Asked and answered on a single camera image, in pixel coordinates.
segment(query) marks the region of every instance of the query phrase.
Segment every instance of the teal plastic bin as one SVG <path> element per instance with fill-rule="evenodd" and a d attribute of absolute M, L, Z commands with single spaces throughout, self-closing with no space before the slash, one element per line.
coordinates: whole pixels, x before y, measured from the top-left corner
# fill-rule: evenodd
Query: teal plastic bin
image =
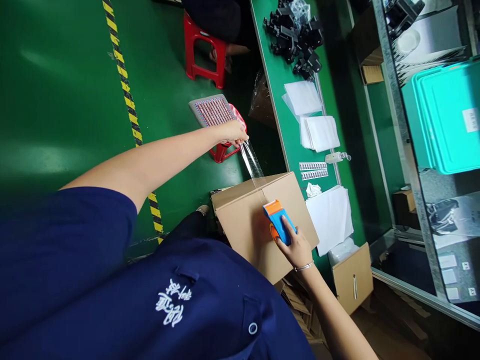
<path fill-rule="evenodd" d="M 402 93 L 420 168 L 480 169 L 480 56 L 419 72 Z"/>

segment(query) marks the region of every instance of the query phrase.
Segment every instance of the bracelet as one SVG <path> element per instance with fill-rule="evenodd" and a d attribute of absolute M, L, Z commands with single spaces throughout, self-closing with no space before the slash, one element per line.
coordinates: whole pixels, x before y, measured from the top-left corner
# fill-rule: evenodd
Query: bracelet
<path fill-rule="evenodd" d="M 299 271 L 303 271 L 303 270 L 305 270 L 305 269 L 311 268 L 313 264 L 314 264 L 314 262 L 312 261 L 311 263 L 308 263 L 308 264 L 305 265 L 305 266 L 302 266 L 302 267 L 294 267 L 293 269 L 294 269 L 296 272 L 299 272 Z"/>

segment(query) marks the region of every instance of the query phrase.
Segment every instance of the packing tape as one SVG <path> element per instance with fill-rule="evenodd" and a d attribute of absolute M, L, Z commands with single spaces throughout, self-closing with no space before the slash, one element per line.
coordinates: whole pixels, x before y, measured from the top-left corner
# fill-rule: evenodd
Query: packing tape
<path fill-rule="evenodd" d="M 245 166 L 250 174 L 251 180 L 253 181 L 253 185 L 258 192 L 262 186 L 267 184 L 267 181 L 264 178 L 264 172 L 262 171 L 259 161 L 257 160 L 257 156 L 255 155 L 252 142 L 249 140 L 245 141 L 244 143 L 240 144 L 240 147 L 241 157 L 245 162 Z M 260 194 L 258 194 L 258 196 L 260 197 L 261 202 L 266 204 L 266 199 L 263 196 L 260 196 Z"/>

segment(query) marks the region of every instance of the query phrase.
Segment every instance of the navy blue shirt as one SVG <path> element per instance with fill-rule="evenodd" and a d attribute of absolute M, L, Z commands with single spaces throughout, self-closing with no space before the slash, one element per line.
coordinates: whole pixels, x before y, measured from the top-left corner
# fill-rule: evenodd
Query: navy blue shirt
<path fill-rule="evenodd" d="M 220 241 L 169 239 L 125 267 L 137 211 L 58 191 L 0 231 L 1 359 L 314 359 L 275 288 Z"/>

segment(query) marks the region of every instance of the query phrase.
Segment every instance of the metal shelf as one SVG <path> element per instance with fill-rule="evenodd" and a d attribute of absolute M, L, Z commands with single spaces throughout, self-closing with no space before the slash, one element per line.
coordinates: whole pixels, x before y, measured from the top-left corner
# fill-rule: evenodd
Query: metal shelf
<path fill-rule="evenodd" d="M 435 247 L 435 241 L 431 232 L 431 226 L 426 209 L 426 203 L 433 203 L 443 199 L 448 199 L 455 196 L 465 195 L 471 192 L 479 191 L 480 170 L 463 172 L 454 175 L 442 175 L 436 172 L 434 169 L 427 169 L 419 172 L 417 161 L 415 158 L 415 151 L 413 148 L 414 144 L 411 144 L 410 140 L 410 130 L 407 122 L 402 92 L 400 90 L 400 85 L 397 78 L 396 67 L 394 64 L 392 42 L 388 34 L 383 2 L 383 0 L 372 0 L 378 28 L 378 36 L 383 52 L 383 75 L 385 77 L 385 85 L 387 86 L 387 91 L 390 92 L 392 98 L 392 102 L 390 104 L 392 116 L 395 117 L 398 121 L 403 151 L 405 153 L 405 157 L 408 160 L 407 168 L 410 178 L 410 186 L 415 199 L 416 210 L 421 228 L 421 236 L 423 238 L 423 243 L 428 257 L 428 264 L 430 266 L 430 271 L 436 291 L 435 301 L 437 302 L 437 306 L 441 308 L 440 310 L 442 310 L 445 314 L 452 316 L 453 318 L 463 322 L 464 324 L 472 328 L 480 330 L 480 317 L 475 316 L 449 303 L 447 300 L 445 286 L 438 260 L 438 251 Z M 468 16 L 466 16 L 465 22 L 462 24 L 462 26 L 464 24 L 466 24 L 465 28 L 470 28 L 470 26 L 473 25 L 473 23 L 469 21 Z M 473 39 L 469 40 L 468 45 L 470 46 L 471 44 L 474 44 Z M 470 54 L 475 53 L 476 50 L 474 48 L 471 48 Z M 380 276 L 379 279 L 384 280 L 386 279 L 386 277 Z M 414 297 L 425 303 L 432 300 L 431 298 L 427 298 L 424 296 L 426 294 L 424 291 L 414 288 L 410 285 L 409 292 L 417 292 L 417 295 Z"/>

